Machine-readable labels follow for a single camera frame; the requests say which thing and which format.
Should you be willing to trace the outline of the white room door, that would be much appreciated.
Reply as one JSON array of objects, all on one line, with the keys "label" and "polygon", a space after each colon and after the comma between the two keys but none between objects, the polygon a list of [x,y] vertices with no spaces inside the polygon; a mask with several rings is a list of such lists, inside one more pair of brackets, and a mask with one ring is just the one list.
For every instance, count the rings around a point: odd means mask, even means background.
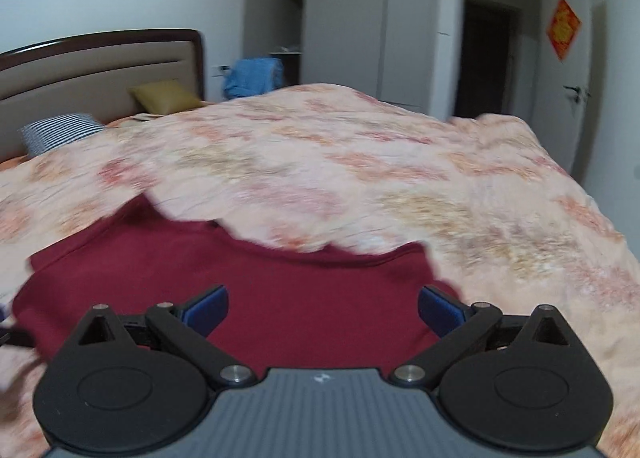
[{"label": "white room door", "polygon": [[[592,0],[566,0],[582,22],[561,62],[547,36],[559,0],[541,0],[541,39],[532,129],[550,157],[574,180],[582,182],[591,160],[601,114],[608,9]],[[572,101],[564,85],[588,88],[585,104]]]}]

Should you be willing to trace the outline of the blue clothes pile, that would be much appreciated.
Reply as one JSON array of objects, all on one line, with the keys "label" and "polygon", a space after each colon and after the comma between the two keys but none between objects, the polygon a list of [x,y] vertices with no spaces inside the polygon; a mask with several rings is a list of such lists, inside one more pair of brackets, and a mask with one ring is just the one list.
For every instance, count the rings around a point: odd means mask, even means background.
[{"label": "blue clothes pile", "polygon": [[275,57],[240,59],[224,77],[227,100],[252,97],[277,91],[283,86],[283,66]]}]

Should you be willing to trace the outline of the brown beige padded headboard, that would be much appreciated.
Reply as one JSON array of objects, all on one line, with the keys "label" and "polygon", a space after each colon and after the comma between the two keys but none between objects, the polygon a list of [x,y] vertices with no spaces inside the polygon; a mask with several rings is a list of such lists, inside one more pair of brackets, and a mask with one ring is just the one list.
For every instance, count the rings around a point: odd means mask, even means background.
[{"label": "brown beige padded headboard", "polygon": [[60,114],[103,123],[142,111],[129,93],[176,80],[205,96],[201,33],[120,30],[70,36],[1,54],[1,159],[26,154],[21,128]]}]

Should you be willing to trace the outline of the grey built-in wardrobe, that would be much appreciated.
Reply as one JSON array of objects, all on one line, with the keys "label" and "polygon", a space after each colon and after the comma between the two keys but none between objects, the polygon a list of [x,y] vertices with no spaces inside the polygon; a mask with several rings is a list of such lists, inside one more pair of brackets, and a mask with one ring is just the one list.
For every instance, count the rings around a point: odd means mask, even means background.
[{"label": "grey built-in wardrobe", "polygon": [[279,57],[290,83],[335,83],[427,112],[437,0],[244,0],[242,54]]}]

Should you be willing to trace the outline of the red fu character decoration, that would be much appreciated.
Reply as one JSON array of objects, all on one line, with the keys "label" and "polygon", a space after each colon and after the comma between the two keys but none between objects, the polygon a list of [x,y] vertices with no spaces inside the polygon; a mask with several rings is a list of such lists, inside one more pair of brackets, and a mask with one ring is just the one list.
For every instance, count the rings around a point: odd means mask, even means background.
[{"label": "red fu character decoration", "polygon": [[547,36],[558,59],[562,62],[582,26],[577,14],[566,0],[559,0],[547,28]]}]

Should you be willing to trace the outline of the black white checked pillow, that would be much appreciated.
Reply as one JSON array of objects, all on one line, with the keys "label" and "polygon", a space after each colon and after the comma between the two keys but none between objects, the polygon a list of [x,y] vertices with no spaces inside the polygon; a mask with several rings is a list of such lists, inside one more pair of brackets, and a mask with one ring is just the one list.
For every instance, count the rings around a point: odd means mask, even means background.
[{"label": "black white checked pillow", "polygon": [[61,114],[21,128],[28,154],[34,158],[50,150],[101,133],[105,126],[88,114]]}]

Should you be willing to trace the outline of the floral pink bed quilt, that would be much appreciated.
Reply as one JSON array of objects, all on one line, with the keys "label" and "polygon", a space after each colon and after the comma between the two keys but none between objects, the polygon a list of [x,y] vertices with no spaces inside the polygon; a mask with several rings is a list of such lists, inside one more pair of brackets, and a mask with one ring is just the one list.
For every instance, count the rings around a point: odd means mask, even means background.
[{"label": "floral pink bed quilt", "polygon": [[1,306],[29,257],[149,192],[268,247],[425,244],[465,299],[557,306],[615,397],[601,449],[639,452],[639,263],[518,118],[442,122],[310,84],[114,128],[1,171]]}]

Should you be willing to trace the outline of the olive green pillow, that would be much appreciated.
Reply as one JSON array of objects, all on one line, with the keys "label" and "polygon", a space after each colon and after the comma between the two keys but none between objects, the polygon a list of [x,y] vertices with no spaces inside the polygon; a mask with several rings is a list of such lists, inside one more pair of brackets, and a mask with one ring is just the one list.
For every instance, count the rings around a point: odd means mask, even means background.
[{"label": "olive green pillow", "polygon": [[134,86],[129,94],[148,114],[175,114],[203,106],[203,101],[177,80],[163,80]]}]

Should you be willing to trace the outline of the dark red long-sleeve sweater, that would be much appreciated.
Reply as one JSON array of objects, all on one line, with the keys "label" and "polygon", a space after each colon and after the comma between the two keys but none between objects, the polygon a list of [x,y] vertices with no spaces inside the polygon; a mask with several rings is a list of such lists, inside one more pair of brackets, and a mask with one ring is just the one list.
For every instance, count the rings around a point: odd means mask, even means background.
[{"label": "dark red long-sleeve sweater", "polygon": [[382,254],[273,249],[234,238],[216,221],[166,218],[137,196],[35,253],[30,265],[12,311],[47,358],[93,305],[140,314],[219,285],[229,311],[210,340],[258,374],[390,371],[436,339],[419,317],[418,297],[437,279],[416,242]]}]

